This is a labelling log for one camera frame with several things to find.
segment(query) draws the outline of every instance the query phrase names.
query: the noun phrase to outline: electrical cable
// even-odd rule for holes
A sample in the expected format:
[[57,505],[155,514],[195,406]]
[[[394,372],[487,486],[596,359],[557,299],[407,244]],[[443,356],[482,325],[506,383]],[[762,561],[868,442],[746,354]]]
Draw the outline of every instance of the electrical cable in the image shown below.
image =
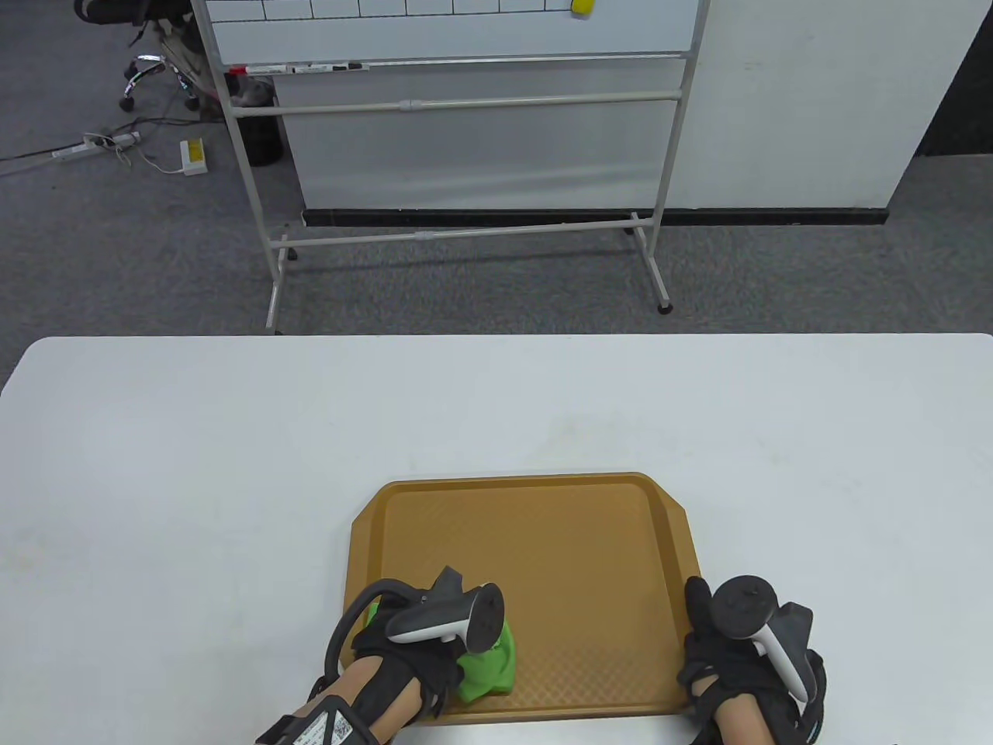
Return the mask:
[[182,168],[180,168],[180,169],[178,169],[176,171],[167,171],[162,166],[160,166],[158,163],[156,163],[151,158],[149,158],[147,155],[145,155],[143,152],[141,152],[141,148],[140,147],[138,147],[137,145],[135,145],[134,146],[134,149],[137,151],[138,155],[141,157],[141,159],[143,161],[145,161],[148,165],[150,165],[152,168],[154,168],[159,173],[164,173],[167,176],[172,176],[173,174],[177,174],[177,173],[183,173],[183,169]]
[[121,124],[110,130],[111,134],[119,134],[142,124],[156,124],[170,127],[192,127],[194,124],[224,124],[223,119],[185,119],[180,116],[139,116],[127,124]]
[[0,163],[6,163],[11,160],[21,160],[22,158],[31,158],[35,155],[48,155],[49,153],[54,153],[56,150],[63,150],[67,147],[72,147],[73,145],[78,145],[78,140],[75,142],[70,142],[66,145],[57,145],[56,147],[46,148],[45,150],[32,150],[30,153],[21,153],[20,155],[8,155],[4,158],[0,158]]
[[34,158],[25,158],[24,160],[15,162],[12,166],[8,164],[8,167],[0,170],[0,179],[5,179],[8,176],[13,176],[19,173],[24,173],[25,171],[33,171],[36,168],[51,166],[53,163],[58,162],[58,160],[52,157],[42,158],[41,156],[35,156]]
[[131,159],[125,154],[125,148],[114,142],[114,139],[109,135],[100,134],[98,132],[83,132],[82,141],[90,142],[98,148],[106,150],[108,153],[113,153],[117,160],[126,165],[128,168],[131,167]]

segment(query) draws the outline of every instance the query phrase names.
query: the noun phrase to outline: orange plastic tray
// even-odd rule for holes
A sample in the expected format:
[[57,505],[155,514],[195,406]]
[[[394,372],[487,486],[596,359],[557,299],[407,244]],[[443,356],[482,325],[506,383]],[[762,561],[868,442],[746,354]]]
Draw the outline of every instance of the orange plastic tray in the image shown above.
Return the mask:
[[467,589],[500,586],[517,679],[513,693],[456,701],[441,721],[685,707],[683,585],[699,566],[685,511],[649,477],[389,484],[352,524],[345,603],[383,577],[430,587],[446,564]]

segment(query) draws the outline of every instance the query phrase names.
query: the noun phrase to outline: yellow magnet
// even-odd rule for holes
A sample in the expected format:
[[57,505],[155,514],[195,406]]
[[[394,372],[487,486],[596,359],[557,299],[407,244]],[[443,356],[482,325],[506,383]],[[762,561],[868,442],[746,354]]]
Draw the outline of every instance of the yellow magnet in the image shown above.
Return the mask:
[[572,0],[572,12],[577,16],[590,16],[596,4],[597,0]]

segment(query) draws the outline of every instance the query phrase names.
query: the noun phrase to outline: whiteboard stand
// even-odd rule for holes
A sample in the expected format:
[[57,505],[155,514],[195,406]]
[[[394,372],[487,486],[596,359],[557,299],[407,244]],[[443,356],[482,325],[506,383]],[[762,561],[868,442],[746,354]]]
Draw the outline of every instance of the whiteboard stand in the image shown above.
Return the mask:
[[[252,215],[255,220],[255,228],[258,231],[259,240],[262,244],[262,252],[265,256],[266,265],[272,277],[272,292],[269,297],[269,309],[266,314],[265,330],[269,334],[278,334],[277,325],[279,322],[279,307],[285,288],[285,278],[288,271],[288,264],[295,251],[300,248],[334,247],[340,245],[353,245],[356,243],[392,243],[405,240],[437,240],[442,238],[464,238],[483,237],[490,235],[525,235],[555,232],[578,232],[583,230],[602,229],[623,229],[628,234],[633,234],[638,243],[638,251],[648,272],[648,278],[657,300],[657,310],[660,314],[666,315],[672,312],[672,302],[669,299],[668,291],[662,280],[661,272],[658,270],[658,263],[655,255],[658,250],[658,243],[661,233],[662,215],[665,211],[666,200],[669,195],[669,186],[672,181],[672,170],[675,166],[676,153],[679,147],[679,137],[682,133],[683,121],[686,117],[686,104],[689,98],[690,89],[693,85],[693,77],[699,60],[700,44],[703,40],[703,31],[706,26],[707,13],[710,9],[710,0],[697,0],[696,17],[693,23],[693,34],[690,49],[685,52],[658,52],[658,53],[638,53],[620,55],[554,55],[540,57],[487,57],[487,58],[456,58],[456,59],[417,59],[405,61],[381,61],[363,63],[370,68],[396,65],[495,65],[500,63],[521,63],[521,62],[566,62],[575,60],[597,60],[597,59],[675,59],[685,60],[682,81],[676,90],[646,90],[625,93],[584,93],[572,95],[541,95],[522,96],[504,98],[465,98],[446,100],[401,100],[387,101],[382,103],[360,103],[344,105],[310,105],[310,106],[266,106],[266,107],[243,107],[231,105],[231,99],[227,92],[227,84],[224,80],[225,72],[238,72],[247,75],[283,75],[293,72],[294,63],[286,61],[286,64],[273,65],[261,64],[257,66],[230,66],[226,65],[221,58],[214,32],[211,15],[208,11],[207,0],[193,0],[194,15],[200,28],[204,40],[208,59],[211,63],[214,85],[220,106],[223,111],[224,121],[227,131],[230,134],[231,142],[234,146],[234,155],[237,159],[238,170],[244,182],[245,192],[248,195],[248,202],[251,205]],[[311,68],[311,63],[304,64]],[[665,148],[665,156],[662,161],[661,178],[658,183],[658,193],[655,205],[650,218],[642,218],[638,213],[631,213],[627,220],[606,220],[586,223],[554,223],[554,224],[528,224],[504,227],[478,227],[468,229],[446,229],[446,230],[417,230],[414,232],[391,233],[391,234],[367,234],[350,235],[343,237],[322,237],[322,238],[290,238],[284,231],[278,239],[273,239],[269,229],[265,224],[265,216],[262,210],[262,202],[259,199],[258,188],[255,184],[255,176],[251,166],[248,164],[248,155],[245,152],[244,140],[241,137],[241,130],[238,128],[237,120],[252,116],[282,116],[298,114],[343,114],[357,112],[402,112],[416,114],[418,111],[431,111],[442,109],[468,109],[468,108],[498,108],[510,106],[572,106],[590,103],[621,103],[632,101],[675,101],[676,108],[672,120],[672,127],[669,130],[668,142]]]

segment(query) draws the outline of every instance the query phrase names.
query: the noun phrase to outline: black cable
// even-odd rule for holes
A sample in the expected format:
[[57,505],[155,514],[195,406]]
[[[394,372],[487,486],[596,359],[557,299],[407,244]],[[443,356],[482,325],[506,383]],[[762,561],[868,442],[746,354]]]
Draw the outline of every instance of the black cable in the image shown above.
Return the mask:
[[33,150],[30,153],[21,153],[20,155],[8,155],[6,158],[0,158],[0,163],[6,163],[9,160],[20,160],[21,158],[30,158],[34,155],[48,155],[49,153],[54,153],[56,150],[63,150],[67,147],[72,147],[78,145],[79,141],[71,142],[68,145],[57,145],[56,147],[50,147],[45,150]]
[[[133,121],[127,124],[121,124],[119,127],[114,127],[110,130],[111,136],[115,134],[120,134],[124,131],[130,131],[133,127],[141,126],[142,124],[156,124],[165,125],[167,127],[190,127],[194,124],[223,124],[223,119],[184,119],[176,116],[139,116]],[[30,153],[20,153],[19,155],[8,155],[6,157],[0,158],[0,163],[6,163],[12,160],[21,160],[22,158],[31,158],[35,155],[48,155],[54,153],[56,150],[65,150],[68,147],[74,147],[79,144],[79,140],[75,142],[70,142],[65,145],[56,145],[55,147],[45,148],[44,150],[32,150]]]

